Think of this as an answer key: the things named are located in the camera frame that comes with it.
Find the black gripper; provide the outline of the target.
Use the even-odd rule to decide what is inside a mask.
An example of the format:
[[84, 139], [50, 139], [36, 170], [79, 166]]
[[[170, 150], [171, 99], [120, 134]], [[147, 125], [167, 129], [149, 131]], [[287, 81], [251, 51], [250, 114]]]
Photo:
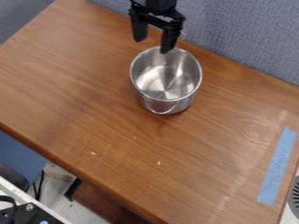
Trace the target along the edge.
[[162, 28], [161, 53], [167, 54], [182, 35], [186, 16], [177, 10], [178, 0], [130, 0], [131, 26], [134, 39], [147, 38], [149, 25]]

